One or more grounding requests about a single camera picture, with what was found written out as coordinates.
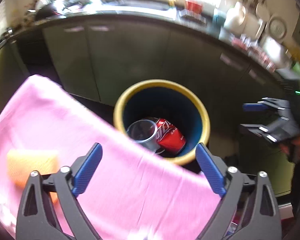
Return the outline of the person's right hand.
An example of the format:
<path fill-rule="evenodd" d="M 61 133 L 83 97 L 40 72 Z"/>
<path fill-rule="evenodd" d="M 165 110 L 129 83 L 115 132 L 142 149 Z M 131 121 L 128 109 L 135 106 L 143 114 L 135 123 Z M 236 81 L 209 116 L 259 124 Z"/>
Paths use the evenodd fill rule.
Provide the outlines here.
<path fill-rule="evenodd" d="M 300 135 L 279 142 L 281 150 L 287 155 L 288 161 L 294 164 L 300 162 Z"/>

